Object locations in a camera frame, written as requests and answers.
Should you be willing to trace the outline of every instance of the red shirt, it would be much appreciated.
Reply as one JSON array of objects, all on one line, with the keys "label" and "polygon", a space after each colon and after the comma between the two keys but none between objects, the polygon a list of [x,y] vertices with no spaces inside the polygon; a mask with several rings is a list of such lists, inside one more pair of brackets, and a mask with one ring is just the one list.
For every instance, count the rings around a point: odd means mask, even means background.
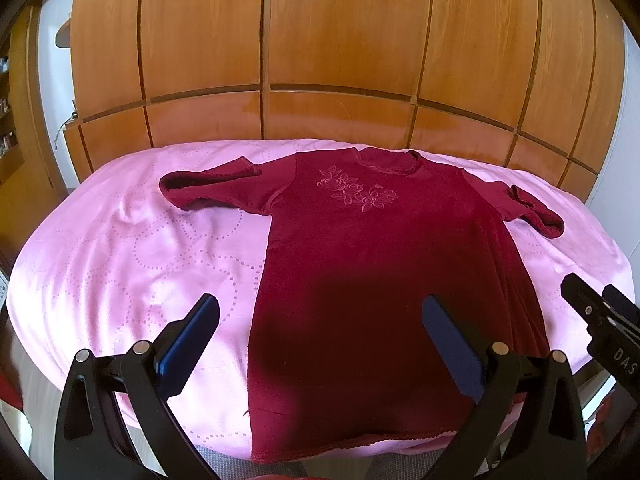
[{"label": "red shirt", "polygon": [[549,352],[503,221],[524,218],[548,237],[564,225],[515,186],[416,152],[351,148],[239,158],[160,187],[180,208],[273,216],[249,338],[256,462],[459,428],[472,401],[422,326],[430,294],[517,352]]}]

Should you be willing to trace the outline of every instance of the embroidered flower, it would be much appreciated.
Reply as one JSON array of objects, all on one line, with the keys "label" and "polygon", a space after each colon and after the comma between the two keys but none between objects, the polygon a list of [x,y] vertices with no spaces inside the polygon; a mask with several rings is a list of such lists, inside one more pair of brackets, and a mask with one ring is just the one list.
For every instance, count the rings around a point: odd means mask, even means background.
[{"label": "embroidered flower", "polygon": [[398,196],[395,191],[382,189],[380,184],[376,184],[368,193],[358,193],[355,198],[362,204],[362,212],[366,213],[372,207],[384,209],[386,204],[391,204]]},{"label": "embroidered flower", "polygon": [[364,185],[358,184],[357,177],[350,177],[336,166],[331,166],[327,171],[320,170],[320,173],[324,178],[316,182],[316,186],[334,191],[331,198],[341,200],[344,205],[362,206],[363,213],[372,207],[384,209],[386,204],[391,204],[398,198],[395,191],[383,189],[380,184],[371,187],[369,192],[363,192]]}]

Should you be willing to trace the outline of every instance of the shirt's left sleeve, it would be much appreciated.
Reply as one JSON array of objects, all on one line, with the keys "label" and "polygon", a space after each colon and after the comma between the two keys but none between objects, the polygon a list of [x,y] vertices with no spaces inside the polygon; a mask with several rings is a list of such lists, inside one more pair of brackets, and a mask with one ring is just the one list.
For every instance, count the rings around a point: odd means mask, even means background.
[{"label": "shirt's left sleeve", "polygon": [[531,193],[518,186],[507,186],[497,180],[484,180],[464,170],[466,181],[500,214],[505,222],[522,218],[547,238],[558,238],[564,232],[564,221]]},{"label": "shirt's left sleeve", "polygon": [[162,177],[159,186],[162,195],[180,209],[215,205],[268,215],[295,173],[295,155],[258,165],[242,156],[199,173],[174,171]]}]

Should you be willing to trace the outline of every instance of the pink blanket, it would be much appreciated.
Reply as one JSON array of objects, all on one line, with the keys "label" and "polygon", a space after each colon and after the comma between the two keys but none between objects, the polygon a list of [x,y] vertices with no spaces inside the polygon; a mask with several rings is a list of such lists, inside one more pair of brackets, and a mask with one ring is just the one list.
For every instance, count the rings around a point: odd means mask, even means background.
[{"label": "pink blanket", "polygon": [[[220,300],[220,327],[169,405],[194,443],[249,458],[247,345],[271,219],[229,208],[183,212],[160,195],[158,180],[170,171],[201,171],[241,155],[261,163],[349,146],[330,140],[213,141],[146,150],[103,166],[38,227],[16,262],[8,308],[30,357],[62,389],[79,349],[98,356],[126,352],[139,339],[155,338],[210,292]],[[516,184],[564,219],[566,230],[554,240],[522,220],[507,227],[536,288],[550,346],[562,349],[577,370],[589,359],[590,337],[560,297],[560,282],[576,272],[599,292],[613,283],[634,300],[630,266],[618,246],[578,199],[529,173],[423,155],[483,180]],[[137,425],[127,399],[120,400],[125,420]],[[334,453],[421,452],[442,446],[445,437],[387,440]]]}]

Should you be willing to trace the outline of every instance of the silver screw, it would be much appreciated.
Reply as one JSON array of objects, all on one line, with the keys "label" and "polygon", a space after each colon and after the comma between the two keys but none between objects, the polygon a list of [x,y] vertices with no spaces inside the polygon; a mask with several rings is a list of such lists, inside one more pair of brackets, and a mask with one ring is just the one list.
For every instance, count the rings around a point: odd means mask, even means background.
[{"label": "silver screw", "polygon": [[492,350],[498,355],[507,355],[509,353],[509,347],[502,341],[496,341],[491,345]]},{"label": "silver screw", "polygon": [[135,345],[133,345],[133,353],[142,355],[146,354],[146,352],[151,347],[151,343],[145,339],[138,341]]},{"label": "silver screw", "polygon": [[556,363],[564,363],[566,361],[566,355],[561,350],[551,352],[551,357]]},{"label": "silver screw", "polygon": [[84,363],[89,358],[89,351],[87,349],[82,349],[76,354],[76,361],[79,363]]}]

